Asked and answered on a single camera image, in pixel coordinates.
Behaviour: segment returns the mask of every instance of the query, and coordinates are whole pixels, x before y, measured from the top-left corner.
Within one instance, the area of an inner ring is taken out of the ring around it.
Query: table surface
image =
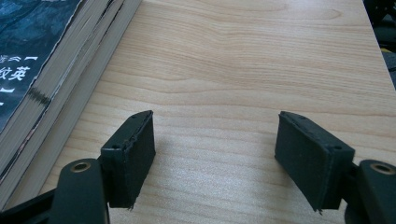
[[[281,110],[395,163],[396,94],[361,0],[144,0],[42,191],[154,111],[157,155],[112,223],[343,223],[274,159]]]

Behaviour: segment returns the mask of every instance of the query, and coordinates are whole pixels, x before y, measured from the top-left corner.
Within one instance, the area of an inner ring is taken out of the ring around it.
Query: book cover
[[[80,0],[0,2],[0,132],[24,97],[48,104],[32,88]]]

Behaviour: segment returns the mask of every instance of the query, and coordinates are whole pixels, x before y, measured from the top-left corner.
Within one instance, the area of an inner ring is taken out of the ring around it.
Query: stack of books
[[[141,0],[0,3],[0,209],[35,197]]]

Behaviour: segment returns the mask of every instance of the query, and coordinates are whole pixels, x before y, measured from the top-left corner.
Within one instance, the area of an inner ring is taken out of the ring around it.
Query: wooden table
[[[395,164],[396,94],[361,0],[144,0],[42,191],[133,113],[157,156],[113,223],[343,223],[274,159],[278,113],[307,116]]]

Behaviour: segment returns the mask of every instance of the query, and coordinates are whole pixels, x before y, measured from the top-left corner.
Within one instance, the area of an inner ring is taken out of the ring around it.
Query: chinese character
[[[0,55],[0,63],[4,63],[7,60],[7,55]]]
[[[6,79],[6,75],[8,75],[8,73],[10,72],[12,72],[10,68],[3,67],[2,69],[0,69],[0,78]]]
[[[12,80],[12,79],[16,78],[18,81],[21,81],[26,73],[26,70],[29,70],[30,67],[17,67],[17,69],[18,69],[18,71],[16,71],[14,74],[12,74],[11,78],[9,78],[8,80]]]
[[[37,60],[38,57],[26,57],[24,60]]]
[[[9,59],[8,59],[9,62],[11,62],[11,61],[17,61],[17,62],[19,62],[20,60],[21,60],[20,57],[12,57],[12,58],[9,58]]]
[[[14,92],[14,91],[15,91],[15,89],[6,90],[6,89],[4,89],[3,87],[2,87],[1,90],[0,90],[0,92],[7,92],[7,93]]]

